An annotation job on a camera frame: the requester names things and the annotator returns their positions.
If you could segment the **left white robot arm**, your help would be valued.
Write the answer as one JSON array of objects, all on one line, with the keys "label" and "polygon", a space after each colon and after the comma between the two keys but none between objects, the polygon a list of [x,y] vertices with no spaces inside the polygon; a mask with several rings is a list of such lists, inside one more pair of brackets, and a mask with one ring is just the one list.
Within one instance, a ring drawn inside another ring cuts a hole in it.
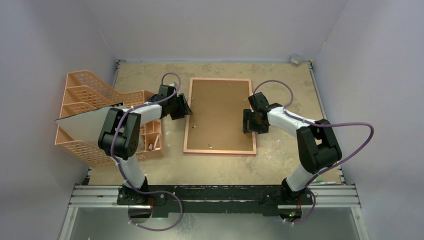
[{"label": "left white robot arm", "polygon": [[108,110],[97,145],[109,156],[123,177],[124,194],[138,205],[146,203],[151,192],[136,156],[142,125],[170,116],[182,119],[193,112],[179,86],[161,84],[149,101],[130,108]]}]

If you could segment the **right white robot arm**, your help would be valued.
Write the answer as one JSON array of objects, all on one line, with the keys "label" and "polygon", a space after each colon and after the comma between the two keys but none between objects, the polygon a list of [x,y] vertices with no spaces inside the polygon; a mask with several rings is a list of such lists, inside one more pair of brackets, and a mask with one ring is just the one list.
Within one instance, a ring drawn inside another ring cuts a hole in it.
[{"label": "right white robot arm", "polygon": [[250,108],[243,110],[243,133],[266,134],[269,127],[277,127],[297,140],[300,160],[296,170],[281,182],[280,196],[288,204],[294,203],[320,170],[334,165],[342,158],[337,138],[326,119],[313,120],[287,110],[279,103],[270,104],[263,93],[248,98]]}]

